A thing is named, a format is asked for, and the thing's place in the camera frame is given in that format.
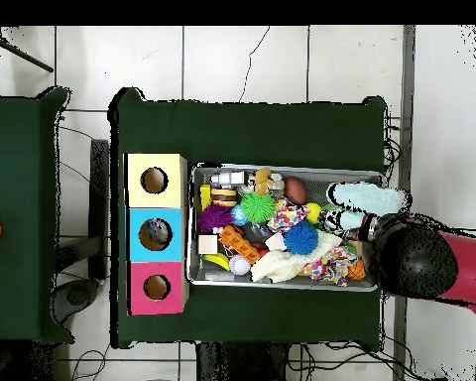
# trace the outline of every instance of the yellow banana toy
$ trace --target yellow banana toy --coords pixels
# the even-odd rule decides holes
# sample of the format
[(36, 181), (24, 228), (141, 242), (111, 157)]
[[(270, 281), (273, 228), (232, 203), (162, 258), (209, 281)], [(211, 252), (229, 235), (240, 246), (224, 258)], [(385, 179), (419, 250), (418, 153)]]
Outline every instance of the yellow banana toy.
[(207, 262), (218, 264), (225, 270), (229, 270), (229, 259), (222, 253), (217, 254), (203, 254), (201, 258)]

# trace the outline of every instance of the box hole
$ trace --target box hole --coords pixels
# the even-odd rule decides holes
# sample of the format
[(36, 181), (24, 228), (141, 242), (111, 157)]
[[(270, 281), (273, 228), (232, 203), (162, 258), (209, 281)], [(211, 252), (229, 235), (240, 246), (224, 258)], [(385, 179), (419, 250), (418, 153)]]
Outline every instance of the box hole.
[(160, 194), (168, 187), (168, 175), (158, 167), (149, 168), (141, 175), (141, 187), (151, 194)]
[(170, 245), (173, 232), (163, 219), (153, 218), (143, 222), (139, 230), (139, 240), (150, 251), (163, 251)]
[(163, 300), (171, 291), (170, 281), (163, 275), (154, 275), (146, 279), (143, 284), (145, 295), (151, 300)]

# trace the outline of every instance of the pink box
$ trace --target pink box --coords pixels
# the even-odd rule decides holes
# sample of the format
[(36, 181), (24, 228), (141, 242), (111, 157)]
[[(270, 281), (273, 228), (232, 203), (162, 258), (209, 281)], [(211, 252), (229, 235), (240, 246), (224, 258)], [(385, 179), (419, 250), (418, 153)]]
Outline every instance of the pink box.
[[(183, 312), (188, 298), (188, 281), (181, 262), (129, 263), (131, 265), (131, 316), (168, 315)], [(161, 276), (166, 281), (166, 291), (161, 299), (152, 299), (145, 287), (147, 279)], [(154, 284), (159, 287), (159, 278)]]

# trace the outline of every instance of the yellow box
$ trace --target yellow box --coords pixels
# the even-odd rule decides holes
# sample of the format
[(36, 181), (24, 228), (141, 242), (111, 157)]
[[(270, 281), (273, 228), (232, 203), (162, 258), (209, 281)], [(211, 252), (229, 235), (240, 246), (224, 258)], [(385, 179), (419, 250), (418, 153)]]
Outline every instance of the yellow box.
[(186, 160), (178, 154), (127, 154), (129, 207), (180, 208), (187, 203)]

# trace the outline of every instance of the green tablecloth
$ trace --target green tablecloth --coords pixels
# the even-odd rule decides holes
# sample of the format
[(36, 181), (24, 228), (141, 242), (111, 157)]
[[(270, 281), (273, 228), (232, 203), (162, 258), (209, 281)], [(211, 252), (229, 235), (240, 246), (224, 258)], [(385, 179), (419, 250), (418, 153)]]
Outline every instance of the green tablecloth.
[(114, 342), (174, 340), (323, 341), (361, 340), (379, 347), (380, 292), (293, 291), (190, 286), (181, 315), (126, 314), (124, 281), (124, 153), (178, 153), (197, 162), (384, 171), (386, 104), (208, 104), (147, 102), (135, 88), (113, 99), (112, 232), (120, 252), (113, 288)]
[(55, 127), (67, 91), (0, 97), (0, 338), (71, 341), (50, 315), (55, 275)]

